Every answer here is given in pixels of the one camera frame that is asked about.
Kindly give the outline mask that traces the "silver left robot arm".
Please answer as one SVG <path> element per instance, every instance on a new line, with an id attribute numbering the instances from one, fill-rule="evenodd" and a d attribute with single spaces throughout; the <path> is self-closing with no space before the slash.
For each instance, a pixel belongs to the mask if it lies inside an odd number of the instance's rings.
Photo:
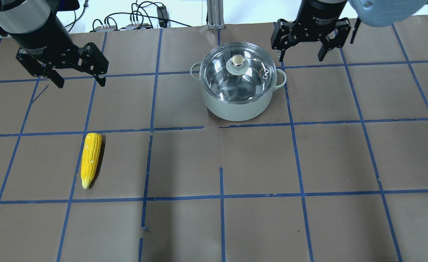
<path id="1" fill-rule="evenodd" d="M 87 73 L 105 86 L 109 62 L 95 43 L 76 46 L 57 17 L 59 3 L 47 0 L 0 0 L 0 27 L 19 45 L 16 60 L 33 77 L 63 88 L 58 69 Z"/>

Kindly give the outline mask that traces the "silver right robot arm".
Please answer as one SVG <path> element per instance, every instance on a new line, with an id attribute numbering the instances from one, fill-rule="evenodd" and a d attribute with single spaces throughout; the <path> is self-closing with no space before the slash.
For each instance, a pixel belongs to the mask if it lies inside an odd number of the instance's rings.
<path id="1" fill-rule="evenodd" d="M 412 16 L 428 0 L 302 0 L 297 17 L 289 22 L 277 20 L 271 36 L 271 48 L 285 52 L 299 43 L 321 43 L 317 54 L 323 61 L 327 52 L 342 48 L 351 35 L 353 43 L 361 23 L 386 27 Z"/>

